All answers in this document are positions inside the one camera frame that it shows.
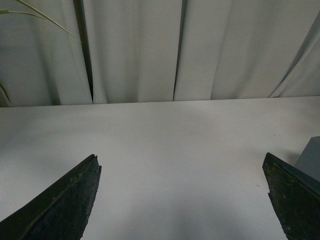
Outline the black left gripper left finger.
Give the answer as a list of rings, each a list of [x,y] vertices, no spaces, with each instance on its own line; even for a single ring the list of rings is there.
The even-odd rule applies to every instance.
[[[0,223],[2,240],[79,240],[96,199],[102,167],[94,154]]]

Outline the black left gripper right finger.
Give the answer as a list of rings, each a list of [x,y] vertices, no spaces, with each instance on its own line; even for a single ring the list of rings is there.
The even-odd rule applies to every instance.
[[[269,199],[289,240],[320,238],[320,182],[271,153],[263,165]]]

